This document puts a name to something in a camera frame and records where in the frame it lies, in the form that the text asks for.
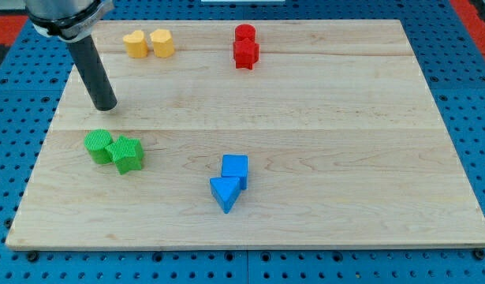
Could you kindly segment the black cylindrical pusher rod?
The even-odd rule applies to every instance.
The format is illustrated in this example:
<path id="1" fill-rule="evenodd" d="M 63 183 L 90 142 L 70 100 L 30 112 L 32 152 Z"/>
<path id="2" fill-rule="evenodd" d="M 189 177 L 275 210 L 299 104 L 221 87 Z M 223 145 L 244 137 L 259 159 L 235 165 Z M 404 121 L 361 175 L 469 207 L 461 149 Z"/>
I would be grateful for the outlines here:
<path id="1" fill-rule="evenodd" d="M 114 109 L 118 101 L 93 38 L 88 35 L 77 42 L 67 43 L 66 46 L 95 109 L 100 111 Z"/>

